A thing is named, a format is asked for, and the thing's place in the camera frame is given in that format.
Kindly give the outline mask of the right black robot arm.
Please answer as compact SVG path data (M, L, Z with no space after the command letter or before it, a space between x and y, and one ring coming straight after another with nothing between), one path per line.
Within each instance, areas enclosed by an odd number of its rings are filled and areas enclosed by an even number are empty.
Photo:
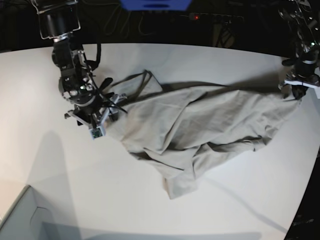
M76 0L33 0L40 36L53 41L51 54L53 63L60 70L58 89L61 96L74 108L65 118L75 118L79 126L88 127L93 139L105 136L105 122L115 121L119 111L118 103L125 98L104 90L113 79L107 77L100 85L94 81L93 71L101 60L101 44L97 44L96 60L88 60L83 45L74 33L80 30Z

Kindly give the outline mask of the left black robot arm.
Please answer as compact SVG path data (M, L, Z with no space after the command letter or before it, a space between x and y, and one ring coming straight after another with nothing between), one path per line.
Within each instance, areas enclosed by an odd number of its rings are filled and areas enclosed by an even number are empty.
M294 43L294 55L282 61L290 68L279 88L290 86L296 100L303 98L308 89L320 87L320 12L313 10L308 0L286 0L278 9L287 22Z

